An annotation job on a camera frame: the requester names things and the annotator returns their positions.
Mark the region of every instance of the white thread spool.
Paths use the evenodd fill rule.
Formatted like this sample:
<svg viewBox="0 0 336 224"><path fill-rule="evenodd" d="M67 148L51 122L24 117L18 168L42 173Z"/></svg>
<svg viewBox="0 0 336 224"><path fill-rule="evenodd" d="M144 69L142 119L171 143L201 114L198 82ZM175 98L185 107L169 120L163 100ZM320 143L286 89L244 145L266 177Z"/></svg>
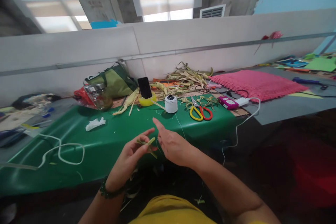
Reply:
<svg viewBox="0 0 336 224"><path fill-rule="evenodd" d="M177 98L172 95L168 95L164 101L164 107L167 113L174 114L177 112Z"/></svg>

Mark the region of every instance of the charging cable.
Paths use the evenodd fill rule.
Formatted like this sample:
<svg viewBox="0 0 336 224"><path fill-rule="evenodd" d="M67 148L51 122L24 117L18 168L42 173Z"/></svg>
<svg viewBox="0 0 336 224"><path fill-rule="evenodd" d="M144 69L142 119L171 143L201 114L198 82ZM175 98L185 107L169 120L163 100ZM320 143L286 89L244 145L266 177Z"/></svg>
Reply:
<svg viewBox="0 0 336 224"><path fill-rule="evenodd" d="M248 118L246 118L241 124L238 124L238 125L236 126L237 142L236 142L235 145L228 146L227 148L229 148L229 147L236 147L236 146L238 145L238 130L237 130L238 126L242 125L244 122L246 122L246 121L247 121L248 119L250 119L252 116L254 116L255 114L257 114L258 111L260 110L260 103L261 103L261 101L260 101L259 98L256 98L256 97L251 97L251 98L239 98L239 100L240 100L239 103L242 104L242 105L245 105L245 104L247 104L251 99L257 99L257 100L259 101L258 109L257 109L252 115L250 115Z"/></svg>

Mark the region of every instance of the yellow-handled scissors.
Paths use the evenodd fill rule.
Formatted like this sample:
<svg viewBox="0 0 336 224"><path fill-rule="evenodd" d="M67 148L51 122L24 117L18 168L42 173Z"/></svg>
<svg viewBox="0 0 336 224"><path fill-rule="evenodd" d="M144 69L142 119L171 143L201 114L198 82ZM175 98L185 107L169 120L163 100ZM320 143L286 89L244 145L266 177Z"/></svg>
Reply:
<svg viewBox="0 0 336 224"><path fill-rule="evenodd" d="M190 114L192 119L194 119L196 121L203 121L203 119L206 120L206 121L210 121L212 119L212 112L209 109L207 109L206 107L199 106L198 103L194 100L194 98L191 98L191 101L192 101L192 108L190 109L189 114ZM199 115L199 118L192 115L193 110L196 111L196 113ZM203 110L206 110L210 114L210 116L205 117L204 114L203 114Z"/></svg>

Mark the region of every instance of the pink knitted cushion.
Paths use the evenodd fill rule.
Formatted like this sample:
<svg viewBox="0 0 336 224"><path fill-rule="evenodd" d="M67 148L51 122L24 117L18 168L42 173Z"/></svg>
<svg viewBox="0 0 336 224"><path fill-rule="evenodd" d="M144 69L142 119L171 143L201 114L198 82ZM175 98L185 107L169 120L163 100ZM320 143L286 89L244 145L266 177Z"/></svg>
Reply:
<svg viewBox="0 0 336 224"><path fill-rule="evenodd" d="M241 70L210 78L211 81L221 84L228 89L246 90L249 93L249 97L257 97L261 101L279 98L308 89L306 86L280 76L252 70ZM245 98L247 97L247 93L244 91L236 93Z"/></svg>

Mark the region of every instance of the green tablecloth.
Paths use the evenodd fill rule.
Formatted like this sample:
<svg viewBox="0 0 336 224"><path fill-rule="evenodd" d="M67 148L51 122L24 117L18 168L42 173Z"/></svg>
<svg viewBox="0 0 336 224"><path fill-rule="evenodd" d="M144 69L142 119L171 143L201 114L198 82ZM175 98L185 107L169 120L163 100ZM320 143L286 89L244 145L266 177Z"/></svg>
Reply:
<svg viewBox="0 0 336 224"><path fill-rule="evenodd" d="M58 159L57 150L55 150L47 155L45 164L36 171L2 167L0 168L0 196L55 190L103 178L110 172L125 143L141 132L154 127L153 117L159 119L167 129L183 136L177 117L186 139L199 148L210 147L213 143L227 138L236 125L232 113L221 106L215 107L211 121L201 122L190 118L189 111L184 110L184 104L179 103L178 107L176 114L168 114L155 105L141 108L140 111L137 110L137 106L134 106L130 116L128 116L129 108L121 115L112 116L118 108L100 112L75 106L42 134L58 137L62 139L63 144L83 144L85 146L83 163L65 164ZM95 118L100 120L101 117L106 120L105 125L89 132L85 130L89 121ZM157 135L156 130L150 137L157 137ZM38 166L42 162L43 154L57 145L57 140L37 136L9 162ZM139 165L145 166L164 158L160 151L156 151L156 154L158 160L147 154L140 160ZM82 148L62 147L61 156L65 160L78 163L82 158Z"/></svg>

